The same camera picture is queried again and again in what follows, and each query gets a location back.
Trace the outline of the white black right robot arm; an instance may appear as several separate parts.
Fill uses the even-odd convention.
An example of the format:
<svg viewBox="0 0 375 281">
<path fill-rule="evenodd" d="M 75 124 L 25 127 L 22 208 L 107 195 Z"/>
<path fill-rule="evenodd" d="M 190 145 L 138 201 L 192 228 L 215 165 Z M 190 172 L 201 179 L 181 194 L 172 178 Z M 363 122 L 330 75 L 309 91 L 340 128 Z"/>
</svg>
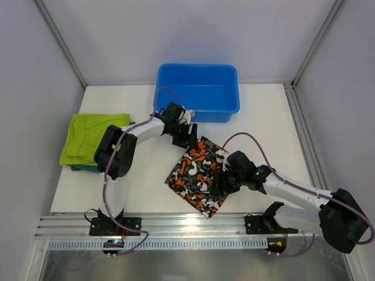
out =
<svg viewBox="0 0 375 281">
<path fill-rule="evenodd" d="M 353 196 L 302 184 L 256 166 L 241 151 L 224 158 L 224 166 L 213 172 L 209 194 L 215 197 L 236 193 L 246 186 L 252 191 L 281 198 L 263 213 L 266 227 L 293 228 L 322 236 L 337 251 L 349 254 L 360 243 L 370 223 Z"/>
</svg>

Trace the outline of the orange black patterned shorts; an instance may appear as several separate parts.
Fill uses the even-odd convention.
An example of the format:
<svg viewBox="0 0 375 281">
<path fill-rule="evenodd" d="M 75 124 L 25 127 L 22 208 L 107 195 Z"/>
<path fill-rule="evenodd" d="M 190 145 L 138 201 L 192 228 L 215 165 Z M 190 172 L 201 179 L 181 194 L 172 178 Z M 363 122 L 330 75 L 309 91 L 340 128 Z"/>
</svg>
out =
<svg viewBox="0 0 375 281">
<path fill-rule="evenodd" d="M 223 205 L 226 197 L 213 197 L 213 171 L 221 170 L 216 152 L 223 149 L 205 136 L 199 138 L 198 149 L 187 149 L 165 179 L 165 184 L 180 198 L 207 218 Z"/>
</svg>

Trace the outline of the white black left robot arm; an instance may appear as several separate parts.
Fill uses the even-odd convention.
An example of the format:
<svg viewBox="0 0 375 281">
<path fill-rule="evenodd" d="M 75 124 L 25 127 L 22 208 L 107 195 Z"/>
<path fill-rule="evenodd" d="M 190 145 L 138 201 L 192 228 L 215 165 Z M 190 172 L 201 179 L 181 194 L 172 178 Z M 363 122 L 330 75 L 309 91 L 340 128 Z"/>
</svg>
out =
<svg viewBox="0 0 375 281">
<path fill-rule="evenodd" d="M 140 227 L 130 228 L 124 221 L 124 209 L 117 204 L 112 213 L 107 190 L 130 170 L 137 145 L 162 135 L 170 135 L 172 144 L 182 148 L 197 148 L 195 112 L 170 102 L 165 109 L 153 111 L 148 119 L 126 127 L 110 125 L 94 154 L 94 161 L 103 177 L 102 205 L 91 220 L 90 235 L 121 235 L 123 231 L 140 235 Z"/>
</svg>

